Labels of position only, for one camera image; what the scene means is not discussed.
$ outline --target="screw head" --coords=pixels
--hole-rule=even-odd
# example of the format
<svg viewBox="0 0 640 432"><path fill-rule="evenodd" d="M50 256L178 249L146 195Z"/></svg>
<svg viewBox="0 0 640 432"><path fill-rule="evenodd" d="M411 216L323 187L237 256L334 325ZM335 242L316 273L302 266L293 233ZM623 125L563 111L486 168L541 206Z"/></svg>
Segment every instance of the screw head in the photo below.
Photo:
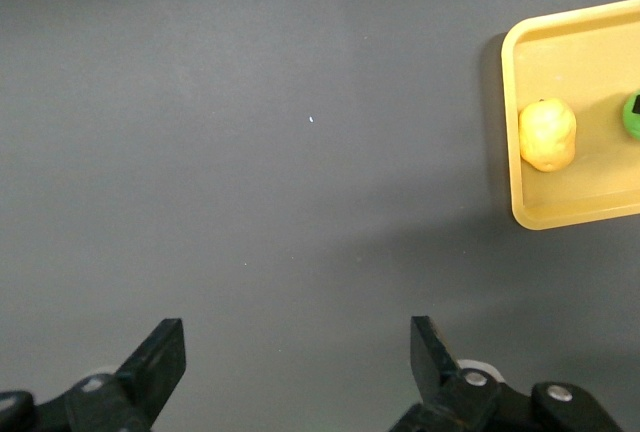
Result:
<svg viewBox="0 0 640 432"><path fill-rule="evenodd" d="M17 399L15 395L11 397L7 397L6 399L0 400L0 412L4 412L7 409L10 409L14 405L16 405Z"/></svg>
<svg viewBox="0 0 640 432"><path fill-rule="evenodd" d="M488 380L482 375L480 372L467 372L464 374L464 380L467 381L467 384L473 385L474 387L484 387Z"/></svg>
<svg viewBox="0 0 640 432"><path fill-rule="evenodd" d="M103 383L104 382L99 377L91 377L80 388L82 389L83 392L88 394L89 392L94 392L98 390L100 387L102 387Z"/></svg>
<svg viewBox="0 0 640 432"><path fill-rule="evenodd" d="M560 402L571 402L573 399L571 392L560 385L550 385L547 389L547 394L549 394L549 397L552 399Z"/></svg>

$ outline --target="green object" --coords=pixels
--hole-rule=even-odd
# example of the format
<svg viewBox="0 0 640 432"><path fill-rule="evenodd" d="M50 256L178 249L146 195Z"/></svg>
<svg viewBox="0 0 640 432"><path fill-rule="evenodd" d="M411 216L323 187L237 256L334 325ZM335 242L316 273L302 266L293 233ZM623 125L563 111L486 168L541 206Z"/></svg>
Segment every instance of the green object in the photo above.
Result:
<svg viewBox="0 0 640 432"><path fill-rule="evenodd" d="M640 91L625 102L622 108L622 122L631 137L640 140Z"/></svg>

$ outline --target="yellow tray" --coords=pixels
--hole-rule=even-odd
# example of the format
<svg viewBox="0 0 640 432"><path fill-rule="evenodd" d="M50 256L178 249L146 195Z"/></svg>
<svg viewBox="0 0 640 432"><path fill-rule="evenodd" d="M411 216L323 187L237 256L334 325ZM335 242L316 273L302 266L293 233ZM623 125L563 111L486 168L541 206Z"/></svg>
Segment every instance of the yellow tray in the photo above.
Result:
<svg viewBox="0 0 640 432"><path fill-rule="evenodd" d="M502 70L516 220L539 230L640 213L640 141L622 124L640 89L640 0L520 22L505 37ZM539 172L520 158L518 113L550 97L576 114L576 156Z"/></svg>

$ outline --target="lemon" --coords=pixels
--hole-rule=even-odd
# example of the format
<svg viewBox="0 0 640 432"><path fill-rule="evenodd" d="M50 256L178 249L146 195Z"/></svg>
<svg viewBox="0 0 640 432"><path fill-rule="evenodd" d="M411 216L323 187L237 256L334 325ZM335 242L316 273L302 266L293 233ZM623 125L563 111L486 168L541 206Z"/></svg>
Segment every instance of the lemon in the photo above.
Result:
<svg viewBox="0 0 640 432"><path fill-rule="evenodd" d="M542 172L569 165L576 154L576 116L562 99L527 105L518 119L520 155Z"/></svg>

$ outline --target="gray surface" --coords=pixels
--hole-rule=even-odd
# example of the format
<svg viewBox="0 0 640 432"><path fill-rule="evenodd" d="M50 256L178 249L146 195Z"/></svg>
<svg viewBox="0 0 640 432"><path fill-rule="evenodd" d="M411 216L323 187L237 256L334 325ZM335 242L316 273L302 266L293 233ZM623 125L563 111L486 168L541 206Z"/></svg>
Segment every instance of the gray surface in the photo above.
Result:
<svg viewBox="0 0 640 432"><path fill-rule="evenodd" d="M640 220L513 221L498 59L613 1L0 0L0 388L50 398L180 316L157 432L385 431L430 314L637 428Z"/></svg>

